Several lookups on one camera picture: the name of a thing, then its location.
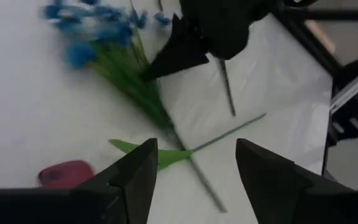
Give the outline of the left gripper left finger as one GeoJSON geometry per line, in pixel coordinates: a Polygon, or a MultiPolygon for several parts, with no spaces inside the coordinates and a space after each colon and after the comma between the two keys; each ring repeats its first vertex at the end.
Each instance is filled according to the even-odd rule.
{"type": "Polygon", "coordinates": [[[157,165],[158,142],[151,138],[77,186],[75,223],[147,223],[157,165]]]}

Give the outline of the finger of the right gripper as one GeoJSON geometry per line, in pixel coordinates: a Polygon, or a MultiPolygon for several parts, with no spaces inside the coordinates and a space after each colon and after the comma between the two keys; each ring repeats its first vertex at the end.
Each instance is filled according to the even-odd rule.
{"type": "Polygon", "coordinates": [[[209,63],[208,45],[199,28],[185,17],[172,17],[172,31],[167,43],[144,72],[152,81],[176,72],[209,63]]]}

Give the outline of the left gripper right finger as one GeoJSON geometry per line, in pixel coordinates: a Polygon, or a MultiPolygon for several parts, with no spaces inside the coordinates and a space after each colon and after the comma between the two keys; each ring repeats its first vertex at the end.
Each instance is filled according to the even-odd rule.
{"type": "Polygon", "coordinates": [[[246,139],[236,141],[236,162],[259,223],[332,223],[326,200],[353,191],[246,139]]]}

